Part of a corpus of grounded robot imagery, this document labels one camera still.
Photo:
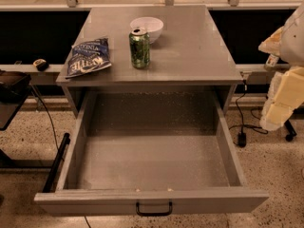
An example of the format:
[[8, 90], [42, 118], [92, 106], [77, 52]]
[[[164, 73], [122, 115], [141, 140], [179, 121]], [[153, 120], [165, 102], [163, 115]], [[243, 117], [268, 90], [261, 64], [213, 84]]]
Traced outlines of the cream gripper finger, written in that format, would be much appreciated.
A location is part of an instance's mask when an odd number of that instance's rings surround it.
[[285, 73], [276, 72], [267, 96], [259, 124], [264, 130], [275, 131], [304, 103], [304, 68], [293, 66]]
[[263, 41], [258, 50], [264, 53], [273, 54], [274, 56], [280, 56], [280, 42], [283, 28], [278, 28], [270, 37]]

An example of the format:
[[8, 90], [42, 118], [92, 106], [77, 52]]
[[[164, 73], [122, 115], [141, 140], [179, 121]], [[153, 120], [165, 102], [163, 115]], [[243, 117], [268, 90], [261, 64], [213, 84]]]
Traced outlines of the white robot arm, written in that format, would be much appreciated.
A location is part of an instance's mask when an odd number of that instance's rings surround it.
[[260, 126], [275, 131], [304, 103], [304, 4], [258, 49], [290, 66], [285, 73], [275, 73], [262, 109]]

